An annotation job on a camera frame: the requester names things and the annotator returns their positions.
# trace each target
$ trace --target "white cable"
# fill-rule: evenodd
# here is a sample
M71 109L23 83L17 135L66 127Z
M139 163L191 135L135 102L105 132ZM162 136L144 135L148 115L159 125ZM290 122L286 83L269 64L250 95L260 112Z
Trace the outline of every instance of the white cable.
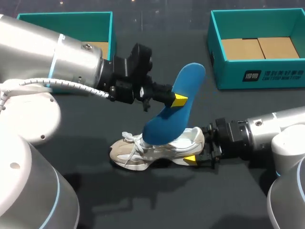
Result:
M33 78L33 79L28 79L21 81L20 83L16 83L15 87L9 86L5 87L5 83L1 84L0 86L0 113L4 107L5 102L9 99L10 97L10 92L12 91L17 91L19 87L26 86L29 84L34 84L34 83L42 83L42 84L49 84L49 85L57 85L57 86L62 86L62 87L69 87L69 88L75 88L81 91L88 92L93 95L97 95L102 98L108 98L109 94L97 89L94 89L92 87L85 86L81 83L75 83L67 80L59 80L59 79L48 79L48 78ZM33 91L34 93L42 93L41 90Z

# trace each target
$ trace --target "screw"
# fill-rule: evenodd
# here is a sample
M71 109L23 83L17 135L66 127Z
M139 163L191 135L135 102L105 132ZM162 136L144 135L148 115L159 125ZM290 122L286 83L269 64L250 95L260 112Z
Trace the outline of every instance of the screw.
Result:
M261 121L257 121L256 123L255 123L255 125L256 126L261 126L263 123L261 122Z
M91 50L91 49L92 49L92 46L89 45L89 44L84 44L84 45L83 45L83 48L86 49L86 50Z

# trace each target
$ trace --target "dark gray surface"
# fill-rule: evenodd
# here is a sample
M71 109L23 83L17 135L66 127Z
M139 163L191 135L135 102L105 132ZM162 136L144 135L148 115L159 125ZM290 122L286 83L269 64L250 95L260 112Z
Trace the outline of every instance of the dark gray surface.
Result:
M117 32L207 29L211 10L302 8L304 0L0 0L0 13L113 11Z
M205 37L203 31L118 35L117 48L119 55L128 55L135 42L151 47L151 75L159 83L173 83L190 62L206 67L189 126L203 126L223 116L245 119L304 105L303 90L217 91ZM78 196L81 223L87 228L271 228L260 186L266 192L272 177L264 168L249 169L248 162L239 158L223 160L216 171L169 165L134 173L110 165L111 143L122 137L122 131L140 133L161 104L152 102L144 113L140 104L95 97L56 99L62 125L40 152L60 173L81 174Z
M303 90L217 91L203 30L208 28L210 10L305 7L305 0L60 2L0 0L0 13L16 17L20 12L111 10L118 54L128 55L136 42L151 47L152 76L159 83L173 83L190 62L202 63L207 78L194 102L189 126L203 126L223 116L244 119L304 105ZM140 104L78 96L56 99L62 110L61 128L40 152L60 173L72 174L67 178L78 187L84 228L271 228L265 194L273 170L259 168L257 160L223 160L216 171L175 165L141 173L113 168L108 161L111 143L121 138L122 131L140 133L161 104L152 103L149 113L144 113Z

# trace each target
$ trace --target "shoe sole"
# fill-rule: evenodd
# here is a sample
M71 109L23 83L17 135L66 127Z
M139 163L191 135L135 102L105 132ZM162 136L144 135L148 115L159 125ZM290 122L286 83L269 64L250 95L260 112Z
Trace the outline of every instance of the shoe sole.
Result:
M187 163L184 158L185 157L182 157L182 158L176 158L176 159L168 159L172 162L174 162L175 164L177 165L180 165L180 166L196 166L196 165L192 165L192 164L189 164ZM123 168L126 168L126 169L129 169L129 170L133 170L133 171L144 171L146 170L154 161L150 161L150 162L146 162L144 164L141 164L141 165L124 165L123 163L119 163L119 162L116 162L116 161L113 161L114 163L116 163L118 166L121 166Z

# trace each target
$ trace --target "shoelace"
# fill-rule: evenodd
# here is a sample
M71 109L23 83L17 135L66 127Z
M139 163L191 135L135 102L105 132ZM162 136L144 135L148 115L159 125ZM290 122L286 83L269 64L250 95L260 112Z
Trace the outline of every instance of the shoelace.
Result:
M134 155L134 153L136 151L140 151L141 153L144 153L144 150L139 141L141 139L142 135L139 135L138 137L134 137L131 133L122 132L122 136L127 142L134 143L132 151L129 154L129 157L124 164L124 167L125 167L127 165L127 163L131 160L132 156Z

